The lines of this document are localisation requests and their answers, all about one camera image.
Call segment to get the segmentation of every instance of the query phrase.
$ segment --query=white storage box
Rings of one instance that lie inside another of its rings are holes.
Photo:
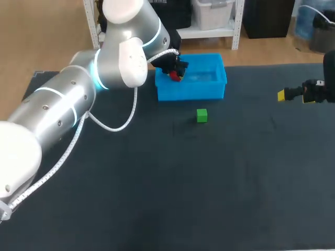
[[[192,0],[200,30],[212,30],[228,25],[236,0]]]

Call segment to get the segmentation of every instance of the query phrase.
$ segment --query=wooden floor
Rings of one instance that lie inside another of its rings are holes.
[[[0,1],[0,120],[17,107],[34,71],[59,71],[80,50],[92,48],[82,0]],[[295,49],[292,36],[249,40],[183,41],[182,53],[221,53],[225,65],[322,62],[322,55]]]

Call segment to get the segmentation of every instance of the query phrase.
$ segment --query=green block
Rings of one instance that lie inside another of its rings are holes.
[[[197,122],[198,123],[207,122],[207,109],[197,109]]]

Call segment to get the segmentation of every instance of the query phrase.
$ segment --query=yellow object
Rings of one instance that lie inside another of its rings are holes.
[[[278,93],[278,101],[285,101],[285,92],[284,90]]]
[[[311,104],[311,103],[316,103],[316,102],[315,102],[315,101],[312,101],[312,102],[305,102],[305,101],[304,101],[304,97],[303,97],[303,103],[304,103],[304,104]]]

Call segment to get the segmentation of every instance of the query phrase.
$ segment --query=cable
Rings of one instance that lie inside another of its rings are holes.
[[[8,205],[8,207],[14,211],[25,199],[27,199],[33,192],[35,192],[38,188],[40,188],[45,182],[47,182],[63,165],[63,163],[66,161],[66,159],[71,154],[74,146],[76,145],[78,138],[80,136],[80,133],[82,132],[83,125],[86,119],[86,114],[80,119],[78,128],[74,134],[74,137],[66,149],[65,153],[62,155],[62,157],[58,160],[58,162],[54,165],[54,167],[48,171],[47,174],[45,174],[39,181],[37,181],[35,184],[33,184],[31,187],[29,187],[26,191],[24,191],[17,199],[15,199],[12,203]],[[10,215],[4,210],[4,215],[2,216],[1,220],[9,220]]]
[[[176,55],[179,55],[178,50],[176,49],[169,49],[166,51],[163,51],[157,55],[155,55],[154,57],[150,58],[147,63],[151,63],[152,61],[160,58],[161,56],[164,56],[166,54],[169,53],[173,53]],[[58,160],[58,162],[54,165],[53,168],[51,168],[50,171],[47,172],[47,174],[45,174],[39,181],[37,181],[35,184],[33,184],[31,187],[29,187],[26,191],[24,191],[17,199],[15,199],[13,202],[11,202],[9,205],[5,204],[4,202],[2,202],[0,200],[0,209],[4,212],[2,217],[0,218],[0,224],[3,220],[9,220],[13,211],[25,200],[27,199],[30,195],[32,195],[37,189],[39,189],[41,186],[43,186],[43,184],[45,184],[60,168],[61,166],[64,164],[64,162],[66,161],[66,159],[69,157],[69,155],[71,154],[74,146],[76,145],[78,138],[82,132],[83,129],[83,125],[85,122],[85,119],[88,117],[90,117],[95,123],[97,123],[100,127],[102,127],[103,129],[110,131],[110,132],[119,132],[122,131],[124,128],[126,128],[132,118],[134,117],[135,114],[135,110],[136,110],[136,105],[137,105],[137,87],[134,88],[134,101],[133,101],[133,105],[132,105],[132,110],[130,113],[130,116],[128,118],[128,120],[126,121],[126,123],[124,125],[122,125],[119,128],[110,128],[106,125],[104,125],[103,123],[101,123],[93,114],[91,114],[89,111],[87,111],[80,119],[78,128],[74,134],[74,137],[70,143],[70,145],[68,146],[68,148],[66,149],[65,153],[62,155],[62,157]]]
[[[166,55],[166,54],[169,54],[169,53],[173,53],[175,55],[179,55],[180,53],[178,52],[178,50],[176,49],[168,49],[168,50],[165,50],[161,53],[158,53],[157,55],[153,56],[152,58],[148,59],[147,60],[147,63],[151,63],[152,61],[155,61],[156,59]],[[103,124],[101,121],[99,121],[92,113],[88,112],[88,116],[95,122],[98,124],[98,126],[102,127],[103,129],[109,131],[109,132],[119,132],[119,131],[122,131],[124,128],[126,128],[129,123],[131,122],[134,114],[135,114],[135,110],[136,110],[136,105],[137,105],[137,87],[134,89],[134,102],[133,102],[133,105],[132,105],[132,110],[131,110],[131,113],[130,113],[130,116],[128,118],[128,120],[126,121],[126,123],[124,125],[122,125],[121,127],[119,128],[110,128],[108,126],[106,126],[105,124]]]
[[[309,6],[309,5],[301,5],[299,8],[301,8],[301,7],[307,7],[307,8],[310,8],[310,9],[316,11],[316,12],[319,13],[319,14],[320,14],[320,15],[321,15],[321,16],[322,16],[328,23],[335,25],[335,22],[330,21],[330,20],[329,20],[323,13],[321,13],[321,12],[318,11],[317,9],[315,9],[315,8]]]
[[[137,87],[134,89],[134,102],[132,105],[132,110],[130,113],[130,116],[128,118],[128,120],[126,121],[126,123],[124,123],[124,125],[122,125],[119,128],[110,128],[108,126],[106,126],[105,124],[103,124],[102,122],[100,122],[92,113],[88,112],[88,116],[95,122],[98,124],[98,126],[102,127],[103,129],[109,131],[109,132],[119,132],[122,131],[124,128],[126,128],[129,123],[132,120],[132,117],[134,117],[135,114],[135,110],[136,110],[136,104],[137,104]]]
[[[173,53],[173,54],[175,54],[175,55],[177,55],[177,56],[180,55],[180,53],[179,53],[178,50],[176,50],[176,49],[168,49],[168,50],[163,51],[163,52],[161,52],[161,53],[158,53],[157,55],[155,55],[155,56],[153,56],[152,58],[148,59],[148,60],[147,60],[147,63],[149,64],[149,63],[151,63],[152,61],[155,61],[156,59],[160,58],[161,56],[164,56],[164,55],[169,54],[169,53]]]

